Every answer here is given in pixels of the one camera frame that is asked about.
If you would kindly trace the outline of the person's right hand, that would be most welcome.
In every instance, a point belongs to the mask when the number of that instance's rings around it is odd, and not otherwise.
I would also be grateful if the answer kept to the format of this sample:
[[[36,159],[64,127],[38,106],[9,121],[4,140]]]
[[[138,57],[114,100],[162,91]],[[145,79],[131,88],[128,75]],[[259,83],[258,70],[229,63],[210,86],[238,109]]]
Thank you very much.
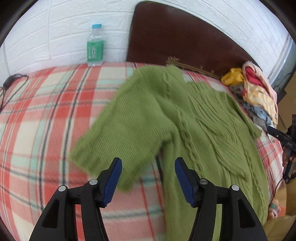
[[[293,163],[295,163],[295,153],[292,153],[292,155],[288,155],[286,150],[286,148],[283,147],[283,154],[282,154],[282,166],[283,168],[285,168],[288,164],[288,161],[292,161]]]

